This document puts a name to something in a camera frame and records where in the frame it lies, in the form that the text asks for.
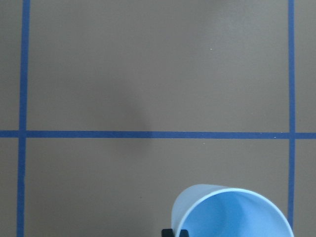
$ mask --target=light blue plastic cup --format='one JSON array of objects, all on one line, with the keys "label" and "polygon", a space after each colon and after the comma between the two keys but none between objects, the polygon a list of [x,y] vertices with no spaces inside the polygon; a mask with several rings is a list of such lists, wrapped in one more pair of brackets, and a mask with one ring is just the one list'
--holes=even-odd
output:
[{"label": "light blue plastic cup", "polygon": [[198,184],[176,199],[171,215],[175,237],[294,237],[282,212],[255,192]]}]

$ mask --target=horizontal blue line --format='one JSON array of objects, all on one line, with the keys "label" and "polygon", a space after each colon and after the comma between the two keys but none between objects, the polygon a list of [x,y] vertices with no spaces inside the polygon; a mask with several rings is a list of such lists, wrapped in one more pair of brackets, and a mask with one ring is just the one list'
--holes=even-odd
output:
[{"label": "horizontal blue line", "polygon": [[[18,130],[0,130],[0,138],[18,138]],[[184,131],[26,131],[27,138],[205,138],[289,139],[288,132],[184,132]],[[316,132],[296,132],[295,139],[316,139]]]},{"label": "horizontal blue line", "polygon": [[19,137],[19,131],[16,130],[0,130],[0,137]]}]

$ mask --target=grid square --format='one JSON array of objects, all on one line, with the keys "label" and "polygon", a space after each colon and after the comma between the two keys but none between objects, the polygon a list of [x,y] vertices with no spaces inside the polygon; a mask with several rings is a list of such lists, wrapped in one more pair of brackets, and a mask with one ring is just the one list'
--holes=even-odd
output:
[{"label": "grid square", "polygon": [[21,12],[21,1],[0,1],[0,130],[19,127]]},{"label": "grid square", "polygon": [[286,140],[28,139],[26,237],[158,237],[197,183],[251,189],[284,213]]},{"label": "grid square", "polygon": [[296,147],[294,233],[297,237],[313,237],[316,215],[316,141],[298,140]]},{"label": "grid square", "polygon": [[316,132],[316,2],[296,2],[296,115],[297,131]]},{"label": "grid square", "polygon": [[16,232],[17,139],[0,138],[0,236]]},{"label": "grid square", "polygon": [[32,1],[30,130],[288,131],[286,1]]}]

